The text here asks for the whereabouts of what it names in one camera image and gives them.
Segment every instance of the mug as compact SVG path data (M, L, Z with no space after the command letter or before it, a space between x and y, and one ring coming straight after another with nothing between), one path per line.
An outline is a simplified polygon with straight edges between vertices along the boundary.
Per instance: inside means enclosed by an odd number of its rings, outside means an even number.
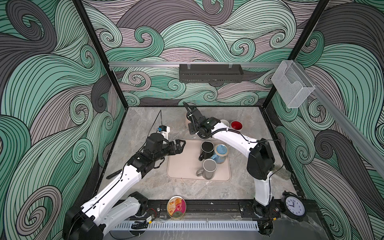
M220 122L222 122L223 124L225 124L227 127L229 127L229 122L225 119L221 119Z
M215 154L212 155L213 159L217 164L221 164L225 161L228 155L228 148L224 144L218 144L215 147Z
M201 154L199 156L199 161L202 161L203 159L211 158L211 156L214 153L214 144L210 141L204 141L201 144Z
M240 131L243 128L243 124L239 121L232 121L230 127L237 131Z
M217 168L217 163L214 160L208 158L204 160L203 168L200 168L199 170L197 170L196 176L198 177L203 176L203 178L210 180L214 177L216 168Z

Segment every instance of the wall-mounted basket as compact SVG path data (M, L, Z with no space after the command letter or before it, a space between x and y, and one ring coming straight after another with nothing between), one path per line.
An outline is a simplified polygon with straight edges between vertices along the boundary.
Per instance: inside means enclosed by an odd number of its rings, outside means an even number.
M288 108L298 108L314 91L312 79L294 61L284 60L272 76L272 82Z

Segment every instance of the round tin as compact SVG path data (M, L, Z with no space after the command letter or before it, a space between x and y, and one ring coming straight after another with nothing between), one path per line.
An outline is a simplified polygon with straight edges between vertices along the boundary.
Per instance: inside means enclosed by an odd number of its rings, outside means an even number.
M172 197L167 203L167 212L172 218L181 218L187 209L185 200L180 196Z

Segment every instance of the blue mug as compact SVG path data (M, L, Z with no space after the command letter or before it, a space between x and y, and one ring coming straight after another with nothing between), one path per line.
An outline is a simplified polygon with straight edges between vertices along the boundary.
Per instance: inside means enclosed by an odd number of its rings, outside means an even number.
M225 161L228 155L228 148L224 144L218 144L215 146L215 153L212 155L213 159L217 164L221 164Z

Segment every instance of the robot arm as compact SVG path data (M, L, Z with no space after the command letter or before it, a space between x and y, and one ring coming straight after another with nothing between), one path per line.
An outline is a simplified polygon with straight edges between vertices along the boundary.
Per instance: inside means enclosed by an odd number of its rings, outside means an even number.
M145 214L148 199L138 192L131 194L119 205L117 201L155 166L155 162L168 155L183 152L185 141L168 141L169 127L160 126L160 133L152 133L145 146L141 147L124 165L123 169L102 191L81 207L71 207L65 215L63 239L102 239L124 219Z
M270 177L275 159L267 140L256 140L230 129L217 118L206 118L196 107L183 103L187 109L189 133L197 134L202 139L219 139L239 150L248 158L247 171L255 182L255 200L267 206L272 199Z

